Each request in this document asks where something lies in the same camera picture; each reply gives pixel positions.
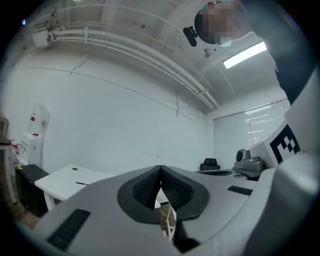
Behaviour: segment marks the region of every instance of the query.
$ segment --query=window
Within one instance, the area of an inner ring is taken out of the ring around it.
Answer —
[[[248,110],[245,124],[249,148],[268,137],[283,122],[285,112],[282,101]]]
[[[221,169],[231,169],[237,151],[263,141],[285,119],[282,101],[213,121],[213,157]]]

